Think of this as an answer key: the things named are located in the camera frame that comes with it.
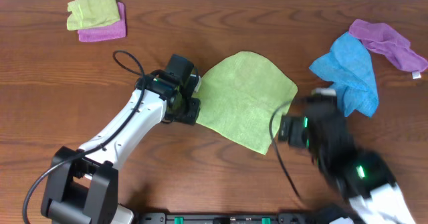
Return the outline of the light green cloth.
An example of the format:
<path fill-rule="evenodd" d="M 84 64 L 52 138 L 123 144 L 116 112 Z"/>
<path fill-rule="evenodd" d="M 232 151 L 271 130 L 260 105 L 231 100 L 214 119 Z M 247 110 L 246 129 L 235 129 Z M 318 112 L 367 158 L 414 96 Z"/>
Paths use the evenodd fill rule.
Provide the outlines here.
<path fill-rule="evenodd" d="M 297 85 L 262 55 L 241 51 L 201 78 L 197 124 L 259 154 L 271 144 L 269 123 L 275 109 L 293 100 Z"/>

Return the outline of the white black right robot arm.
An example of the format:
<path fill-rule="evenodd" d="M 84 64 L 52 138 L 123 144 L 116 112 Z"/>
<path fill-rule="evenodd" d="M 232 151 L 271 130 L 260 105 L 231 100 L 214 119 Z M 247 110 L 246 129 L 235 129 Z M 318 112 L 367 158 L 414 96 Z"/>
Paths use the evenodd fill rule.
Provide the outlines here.
<path fill-rule="evenodd" d="M 378 153 L 357 146 L 336 97 L 301 101 L 302 115 L 282 114 L 272 140 L 306 149 L 326 182 L 364 223 L 414 223 L 394 174 Z"/>

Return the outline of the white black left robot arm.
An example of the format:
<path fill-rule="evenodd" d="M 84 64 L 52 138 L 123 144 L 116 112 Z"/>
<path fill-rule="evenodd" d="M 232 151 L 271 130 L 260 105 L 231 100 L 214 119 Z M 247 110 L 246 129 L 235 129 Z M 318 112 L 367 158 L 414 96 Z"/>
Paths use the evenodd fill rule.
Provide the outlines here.
<path fill-rule="evenodd" d="M 172 55 L 166 68 L 138 79 L 125 107 L 77 150 L 61 147 L 44 174 L 41 214 L 52 223 L 132 223 L 118 202 L 118 173 L 144 136 L 161 122 L 194 125 L 201 77 L 192 62 Z"/>

